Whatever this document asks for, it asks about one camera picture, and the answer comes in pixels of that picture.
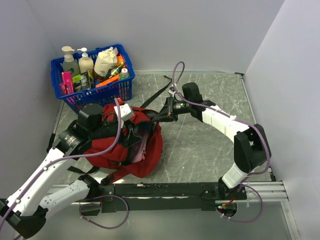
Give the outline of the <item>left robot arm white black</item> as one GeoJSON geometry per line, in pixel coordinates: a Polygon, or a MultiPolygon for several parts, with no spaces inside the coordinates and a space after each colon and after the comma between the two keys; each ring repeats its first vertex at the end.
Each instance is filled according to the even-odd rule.
{"type": "Polygon", "coordinates": [[[87,104],[66,130],[54,141],[45,159],[28,180],[11,196],[0,201],[1,224],[8,224],[23,238],[36,235],[47,219],[73,202],[95,200],[100,184],[88,173],[65,188],[48,194],[60,175],[78,159],[107,153],[120,138],[122,120],[121,106],[117,102],[113,114],[115,122],[107,125],[102,117],[103,108],[98,104],[87,104]],[[87,154],[92,141],[114,137],[107,149],[87,154]]]}

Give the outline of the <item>pink pencil case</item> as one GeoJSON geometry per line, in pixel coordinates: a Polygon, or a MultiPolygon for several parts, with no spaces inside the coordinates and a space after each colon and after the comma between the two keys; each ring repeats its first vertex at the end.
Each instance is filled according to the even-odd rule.
{"type": "Polygon", "coordinates": [[[145,131],[142,136],[142,140],[133,148],[131,163],[138,163],[145,159],[146,146],[149,138],[149,131],[145,131]]]}

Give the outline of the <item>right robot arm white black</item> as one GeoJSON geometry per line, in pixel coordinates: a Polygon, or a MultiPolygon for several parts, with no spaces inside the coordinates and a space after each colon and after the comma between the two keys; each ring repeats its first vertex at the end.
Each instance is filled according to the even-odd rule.
{"type": "Polygon", "coordinates": [[[255,174],[257,167],[270,163],[271,151],[264,129],[259,124],[250,125],[240,121],[212,101],[203,100],[199,87],[194,82],[184,84],[182,91],[180,100],[175,98],[178,94],[176,91],[171,92],[161,111],[152,119],[155,122],[176,122],[179,115],[190,114],[231,140],[234,163],[218,180],[219,195],[223,199],[230,199],[240,184],[255,174]]]}

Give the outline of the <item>red backpack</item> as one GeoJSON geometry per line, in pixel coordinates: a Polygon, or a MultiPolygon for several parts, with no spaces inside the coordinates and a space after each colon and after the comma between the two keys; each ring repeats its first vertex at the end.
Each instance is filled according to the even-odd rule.
{"type": "MultiPolygon", "coordinates": [[[[165,85],[142,106],[132,107],[134,116],[124,123],[117,142],[114,142],[116,137],[92,140],[91,147],[85,152],[90,155],[88,161],[92,165],[86,174],[94,174],[100,169],[110,169],[113,172],[101,180],[102,185],[108,185],[127,175],[144,178],[154,170],[163,151],[163,138],[158,122],[151,121],[151,117],[157,112],[147,109],[147,106],[167,88],[168,86],[165,85]],[[149,137],[145,149],[145,159],[131,163],[134,147],[140,143],[144,132],[147,131],[149,131],[149,137]]],[[[116,105],[107,104],[102,110],[107,122],[117,119],[114,106],[116,105]]]]}

